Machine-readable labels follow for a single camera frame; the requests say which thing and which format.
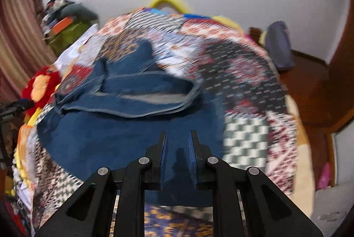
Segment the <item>brown wooden door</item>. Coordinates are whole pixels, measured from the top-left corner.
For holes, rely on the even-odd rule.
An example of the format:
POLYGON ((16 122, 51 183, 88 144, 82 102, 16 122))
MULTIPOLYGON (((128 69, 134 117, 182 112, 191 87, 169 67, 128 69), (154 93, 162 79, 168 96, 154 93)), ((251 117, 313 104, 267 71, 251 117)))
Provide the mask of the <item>brown wooden door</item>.
POLYGON ((353 119, 353 6, 329 64, 305 54, 296 54, 295 61, 280 79, 298 106, 318 181, 324 165, 333 161, 330 134, 353 119))

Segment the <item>grey pillow on pile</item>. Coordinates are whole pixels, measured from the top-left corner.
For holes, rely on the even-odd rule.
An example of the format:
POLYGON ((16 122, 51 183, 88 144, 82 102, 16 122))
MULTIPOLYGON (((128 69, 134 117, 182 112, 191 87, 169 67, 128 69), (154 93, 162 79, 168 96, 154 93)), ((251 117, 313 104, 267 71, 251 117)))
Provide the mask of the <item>grey pillow on pile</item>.
POLYGON ((66 17, 76 17, 84 21, 98 20, 98 15, 86 8, 82 3, 74 3, 64 7, 59 15, 60 19, 66 17))

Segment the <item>patchwork patterned bedspread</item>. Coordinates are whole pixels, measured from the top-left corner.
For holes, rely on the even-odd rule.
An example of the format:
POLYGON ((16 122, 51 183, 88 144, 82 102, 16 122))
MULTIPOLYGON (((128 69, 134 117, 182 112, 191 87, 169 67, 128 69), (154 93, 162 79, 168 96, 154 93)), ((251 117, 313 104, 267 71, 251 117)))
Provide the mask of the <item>patchwork patterned bedspread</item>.
MULTIPOLYGON (((77 42, 77 57, 68 65, 69 53, 62 53, 53 66, 62 75, 58 93, 69 93, 87 79, 98 57, 119 60, 135 49, 135 40, 152 42, 158 69, 175 77, 196 79, 208 91, 216 90, 226 106, 225 151, 223 160, 246 169, 265 168, 265 173, 290 198, 298 168, 295 113, 291 114, 290 96, 280 84, 274 65, 238 25, 219 16, 168 15, 157 9, 143 8, 109 20, 94 35, 77 42), (261 133, 246 131, 246 121, 261 133)), ((56 164, 40 145, 37 124, 52 108, 40 105, 28 126, 32 126, 20 145, 26 145, 26 157, 15 154, 21 178, 28 184, 31 235, 54 214, 82 184, 56 164)), ((189 221, 183 236, 211 235, 211 207, 147 205, 146 232, 178 233, 189 221)))

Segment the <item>purple grey backpack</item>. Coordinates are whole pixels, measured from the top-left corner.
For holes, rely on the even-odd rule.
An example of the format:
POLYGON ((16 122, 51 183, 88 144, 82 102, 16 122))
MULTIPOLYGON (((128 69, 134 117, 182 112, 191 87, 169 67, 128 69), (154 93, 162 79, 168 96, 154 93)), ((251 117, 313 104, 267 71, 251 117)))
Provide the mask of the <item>purple grey backpack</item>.
POLYGON ((265 48, 278 71, 289 70, 295 65, 288 28, 284 21, 276 21, 268 27, 265 48))

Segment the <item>striped maroon curtain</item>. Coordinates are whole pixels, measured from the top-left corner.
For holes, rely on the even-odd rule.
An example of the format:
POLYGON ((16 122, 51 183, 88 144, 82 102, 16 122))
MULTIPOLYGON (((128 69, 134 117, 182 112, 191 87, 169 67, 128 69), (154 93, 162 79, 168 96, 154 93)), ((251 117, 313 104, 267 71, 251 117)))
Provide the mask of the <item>striped maroon curtain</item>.
POLYGON ((1 0, 1 102, 21 96, 30 78, 56 57, 40 27, 43 0, 1 0))

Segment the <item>white folded cloth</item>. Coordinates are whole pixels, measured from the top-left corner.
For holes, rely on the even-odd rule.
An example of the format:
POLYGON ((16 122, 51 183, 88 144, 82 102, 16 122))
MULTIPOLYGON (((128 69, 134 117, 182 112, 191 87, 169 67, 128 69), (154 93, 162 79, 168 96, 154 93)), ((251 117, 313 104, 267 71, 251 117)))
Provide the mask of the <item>white folded cloth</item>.
POLYGON ((61 78, 69 69, 73 61, 79 56, 79 48, 83 46, 99 29, 97 23, 90 26, 71 46, 59 55, 53 66, 59 72, 61 78))

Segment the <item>blue denim jacket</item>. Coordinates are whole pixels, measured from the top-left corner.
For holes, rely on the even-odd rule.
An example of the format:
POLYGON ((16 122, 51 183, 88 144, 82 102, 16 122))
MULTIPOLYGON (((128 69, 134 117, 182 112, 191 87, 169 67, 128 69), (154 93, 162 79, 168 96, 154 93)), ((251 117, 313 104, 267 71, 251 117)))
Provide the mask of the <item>blue denim jacket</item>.
POLYGON ((103 166, 125 167, 166 133, 162 188, 147 193, 146 201, 207 207, 211 192, 197 191, 191 176, 191 131, 221 157, 222 98, 196 81, 160 70, 146 40, 119 61, 98 59, 74 90, 55 94, 52 109, 37 126, 40 143, 53 160, 81 180, 103 166))

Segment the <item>orange box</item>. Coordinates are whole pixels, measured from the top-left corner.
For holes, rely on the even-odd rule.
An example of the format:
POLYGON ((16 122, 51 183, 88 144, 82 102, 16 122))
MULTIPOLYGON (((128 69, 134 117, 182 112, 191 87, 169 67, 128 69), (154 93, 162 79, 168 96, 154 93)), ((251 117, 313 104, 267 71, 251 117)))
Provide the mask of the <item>orange box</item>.
POLYGON ((51 34, 53 36, 59 34, 62 30, 66 29, 69 25, 71 25, 74 22, 72 17, 65 17, 58 23, 56 23, 52 29, 51 29, 51 34))

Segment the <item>green storage box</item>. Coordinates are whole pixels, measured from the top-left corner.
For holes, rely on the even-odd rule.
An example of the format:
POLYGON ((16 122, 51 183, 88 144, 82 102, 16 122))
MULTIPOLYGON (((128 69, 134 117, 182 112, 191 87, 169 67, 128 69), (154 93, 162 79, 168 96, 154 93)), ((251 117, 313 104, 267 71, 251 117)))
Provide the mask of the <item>green storage box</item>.
POLYGON ((75 21, 57 35, 49 39, 48 45, 53 50, 56 57, 69 48, 81 35, 87 31, 92 24, 90 22, 75 21))

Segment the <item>yellow cloth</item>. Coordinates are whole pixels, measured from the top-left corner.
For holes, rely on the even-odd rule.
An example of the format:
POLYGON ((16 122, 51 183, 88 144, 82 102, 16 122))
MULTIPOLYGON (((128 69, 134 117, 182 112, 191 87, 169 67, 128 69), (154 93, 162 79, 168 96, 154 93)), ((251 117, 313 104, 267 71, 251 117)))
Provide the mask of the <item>yellow cloth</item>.
POLYGON ((34 182, 32 177, 28 177, 27 144, 29 134, 42 110, 42 108, 37 108, 30 117, 27 114, 24 117, 20 114, 19 117, 10 120, 7 123, 8 129, 6 129, 5 133, 5 149, 9 151, 10 144, 14 146, 14 166, 17 169, 20 180, 31 191, 34 190, 34 182))

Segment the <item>yellow pillow at headboard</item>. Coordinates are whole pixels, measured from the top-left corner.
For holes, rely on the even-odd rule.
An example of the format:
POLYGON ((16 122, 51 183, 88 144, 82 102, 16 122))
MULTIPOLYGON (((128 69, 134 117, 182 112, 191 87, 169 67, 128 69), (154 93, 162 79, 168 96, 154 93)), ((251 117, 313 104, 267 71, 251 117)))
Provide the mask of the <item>yellow pillow at headboard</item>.
POLYGON ((167 7, 173 9, 178 14, 183 14, 183 15, 187 15, 187 16, 195 16, 196 18, 209 18, 209 19, 212 19, 216 22, 219 22, 222 25, 225 25, 227 27, 233 28, 239 32, 244 33, 244 30, 237 22, 234 22, 233 20, 231 20, 225 16, 209 17, 209 16, 201 16, 201 15, 196 15, 196 14, 191 13, 191 9, 187 6, 187 4, 183 0, 151 0, 149 2, 148 7, 160 9, 163 7, 163 5, 166 5, 167 7))

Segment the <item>red plush toy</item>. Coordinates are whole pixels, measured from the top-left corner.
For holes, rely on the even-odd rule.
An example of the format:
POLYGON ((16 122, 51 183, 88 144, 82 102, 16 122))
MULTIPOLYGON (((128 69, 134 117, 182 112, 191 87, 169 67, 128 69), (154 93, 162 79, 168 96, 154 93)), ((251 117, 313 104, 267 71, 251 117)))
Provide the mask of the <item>red plush toy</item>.
POLYGON ((60 83, 61 76, 55 66, 44 66, 37 71, 22 90, 21 97, 34 102, 34 107, 28 109, 26 115, 32 117, 38 108, 43 109, 60 83))

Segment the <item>orange tan blanket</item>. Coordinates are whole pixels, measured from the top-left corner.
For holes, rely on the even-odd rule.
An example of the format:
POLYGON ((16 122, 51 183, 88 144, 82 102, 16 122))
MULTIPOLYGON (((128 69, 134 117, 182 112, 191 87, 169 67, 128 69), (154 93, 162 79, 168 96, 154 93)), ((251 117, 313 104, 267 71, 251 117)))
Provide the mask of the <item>orange tan blanket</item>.
POLYGON ((316 188, 311 146, 304 125, 301 121, 297 104, 290 95, 286 95, 286 106, 288 112, 293 115, 298 127, 298 136, 296 140, 298 160, 293 184, 292 201, 307 217, 310 218, 313 213, 316 188))

